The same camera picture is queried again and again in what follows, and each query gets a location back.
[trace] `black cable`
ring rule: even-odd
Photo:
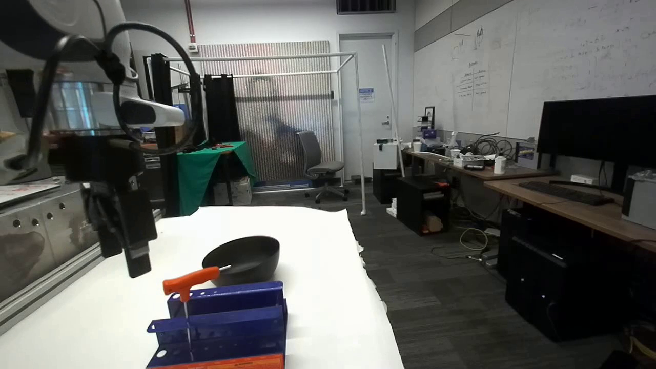
[[[193,61],[188,60],[184,47],[182,47],[176,40],[173,40],[173,36],[171,36],[168,33],[165,33],[163,28],[156,28],[156,26],[146,24],[146,22],[121,22],[121,24],[112,26],[112,28],[106,33],[106,36],[104,36],[104,47],[103,47],[104,55],[111,55],[111,45],[112,45],[112,42],[115,42],[121,33],[125,33],[125,30],[146,30],[146,33],[153,33],[153,35],[163,36],[165,42],[168,42],[168,45],[174,47],[176,53],[182,58],[184,67],[187,67],[187,72],[188,72],[188,84],[191,84],[191,90],[188,90],[188,95],[191,95],[191,128],[184,130],[182,139],[180,139],[176,146],[171,146],[171,147],[165,147],[165,150],[146,150],[146,147],[139,147],[139,150],[141,150],[143,153],[149,153],[149,156],[168,156],[168,153],[187,150],[188,144],[193,141],[198,130],[204,128],[201,75],[198,73],[198,70],[195,70]],[[112,82],[115,82],[115,99],[112,99],[112,103],[115,103],[115,111],[117,111],[120,126],[121,126],[121,130],[124,130],[129,137],[133,137],[132,132],[129,132],[129,128],[128,128],[128,124],[125,124],[125,120],[124,120],[124,114],[120,113],[120,103],[121,103],[121,100],[120,100],[117,95],[120,95],[120,90],[121,90],[121,82],[124,82],[124,80],[112,80]]]
[[[40,84],[37,103],[35,103],[34,128],[26,137],[26,153],[9,161],[7,163],[9,168],[22,171],[22,174],[28,174],[40,166],[42,137],[43,137],[46,114],[48,114],[48,107],[49,107],[49,95],[56,84],[59,61],[75,47],[84,49],[89,53],[89,60],[94,60],[100,53],[100,49],[92,42],[89,42],[87,36],[68,35],[68,36],[59,40],[59,43],[56,45],[54,53],[48,58],[43,72],[42,72],[42,84]]]
[[[100,24],[103,24],[103,36],[106,36],[106,19],[104,19],[104,10],[100,7],[98,0],[94,0],[97,8],[98,8],[98,16],[100,16]]]

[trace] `office chair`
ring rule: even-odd
[[[297,136],[304,150],[304,172],[316,187],[313,203],[321,203],[327,195],[347,200],[348,189],[337,177],[344,168],[344,163],[323,163],[323,147],[313,132],[297,132]]]

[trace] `wooden desk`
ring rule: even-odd
[[[656,255],[656,229],[622,220],[622,197],[618,195],[607,193],[609,197],[616,198],[616,203],[586,205],[586,203],[577,203],[577,200],[568,200],[562,197],[551,197],[546,193],[518,187],[520,182],[530,182],[530,181],[551,181],[551,179],[556,177],[493,181],[493,182],[486,182],[486,187],[498,190],[504,197],[530,203],[543,211],[556,214],[564,220],[582,224],[595,231],[600,231],[622,243],[628,243],[632,247],[638,247],[639,250]]]
[[[438,166],[443,166],[448,171],[454,171],[455,174],[474,177],[474,179],[485,181],[485,182],[554,174],[554,171],[531,171],[531,168],[520,168],[520,166],[507,166],[504,174],[495,174],[493,166],[486,166],[485,171],[467,171],[467,168],[454,166],[449,158],[438,156],[438,153],[428,153],[428,151],[406,151],[406,153],[412,156],[412,164],[415,164],[415,158],[420,158],[425,163],[433,163],[433,164],[438,164]]]

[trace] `door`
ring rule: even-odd
[[[343,35],[343,53],[357,53],[358,61],[358,92],[354,80],[354,67],[347,65],[343,70],[343,113],[344,113],[344,164],[348,177],[358,177],[361,172],[372,179],[372,158],[376,139],[391,137],[391,96],[387,86],[387,72],[384,64],[384,52],[387,53],[387,65],[391,75],[391,86],[396,86],[396,67],[391,52],[391,35]],[[361,100],[361,121],[364,121],[364,168],[361,168],[361,141],[357,124],[357,100]]]

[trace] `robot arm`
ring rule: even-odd
[[[97,10],[103,22],[89,21],[89,14]],[[156,227],[148,193],[137,184],[146,150],[132,136],[132,130],[135,128],[133,124],[159,128],[159,121],[167,121],[176,126],[182,124],[182,113],[135,96],[121,96],[129,55],[125,30],[148,30],[167,40],[180,53],[191,73],[191,130],[184,132],[180,144],[152,153],[174,153],[193,141],[195,130],[204,128],[201,79],[184,49],[171,35],[149,24],[124,22],[120,0],[17,0],[9,5],[9,10],[0,13],[0,42],[18,53],[46,60],[46,67],[34,109],[26,153],[9,161],[7,166],[17,172],[17,179],[37,168],[49,95],[61,61],[79,61],[69,70],[87,79],[108,80],[112,84],[111,103],[120,126],[112,132],[80,133],[63,130],[52,133],[49,163],[61,166],[68,181],[90,182],[89,211],[100,236],[103,255],[112,257],[124,252],[129,275],[139,277],[149,270],[148,243],[156,238]]]

